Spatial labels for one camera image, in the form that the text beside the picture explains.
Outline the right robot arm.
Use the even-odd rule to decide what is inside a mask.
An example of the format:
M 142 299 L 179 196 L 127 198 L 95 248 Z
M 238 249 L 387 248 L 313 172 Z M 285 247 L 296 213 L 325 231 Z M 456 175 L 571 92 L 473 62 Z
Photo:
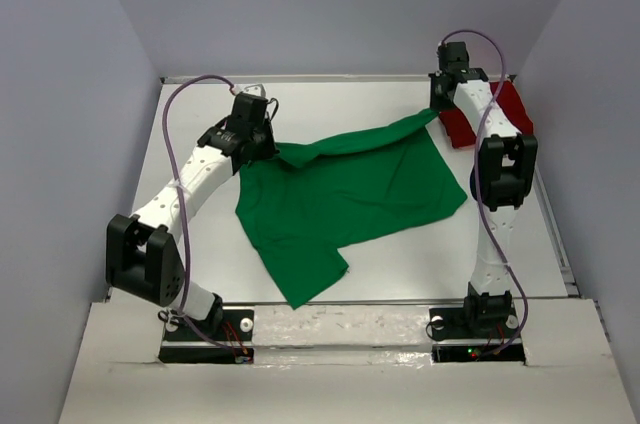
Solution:
M 470 190 L 479 214 L 476 263 L 458 307 L 430 310 L 426 331 L 434 341 L 483 339 L 516 317 L 506 251 L 518 210 L 531 192 L 538 142 L 522 133 L 496 102 L 489 78 L 470 65 L 466 44 L 443 41 L 438 70 L 430 75 L 430 108 L 459 110 L 476 140 Z

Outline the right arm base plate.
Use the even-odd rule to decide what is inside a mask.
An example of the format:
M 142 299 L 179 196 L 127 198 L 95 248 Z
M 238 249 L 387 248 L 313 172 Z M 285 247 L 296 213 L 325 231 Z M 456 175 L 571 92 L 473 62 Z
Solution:
M 519 320 L 514 308 L 508 318 L 488 328 L 471 329 L 465 324 L 461 307 L 435 307 L 429 309 L 425 333 L 432 342 L 431 358 L 436 364 L 473 362 L 526 362 L 520 337 L 508 347 L 497 349 L 509 341 L 518 328 Z

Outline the green t-shirt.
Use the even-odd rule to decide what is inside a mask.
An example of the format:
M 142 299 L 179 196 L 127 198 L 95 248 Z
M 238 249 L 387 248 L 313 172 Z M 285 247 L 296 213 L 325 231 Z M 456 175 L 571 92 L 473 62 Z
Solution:
M 383 127 L 310 144 L 240 171 L 236 215 L 287 304 L 297 309 L 336 284 L 344 247 L 454 215 L 466 192 L 427 130 L 424 109 Z

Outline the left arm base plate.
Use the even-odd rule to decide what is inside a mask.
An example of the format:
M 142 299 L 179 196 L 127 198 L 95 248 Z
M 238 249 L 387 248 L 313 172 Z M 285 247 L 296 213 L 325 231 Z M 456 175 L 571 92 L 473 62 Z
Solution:
M 157 314 L 164 324 L 158 358 L 165 364 L 243 365 L 254 363 L 252 343 L 255 309 L 226 306 L 221 323 L 211 328 L 195 321 L 190 327 L 174 311 Z

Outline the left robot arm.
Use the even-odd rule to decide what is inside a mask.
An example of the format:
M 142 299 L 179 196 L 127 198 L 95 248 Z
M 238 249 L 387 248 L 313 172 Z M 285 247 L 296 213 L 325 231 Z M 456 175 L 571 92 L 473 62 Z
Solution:
M 173 311 L 201 339 L 215 336 L 223 301 L 191 277 L 188 224 L 211 195 L 242 167 L 277 153 L 274 99 L 240 92 L 231 112 L 197 140 L 184 166 L 146 205 L 115 215 L 106 229 L 106 281 Z

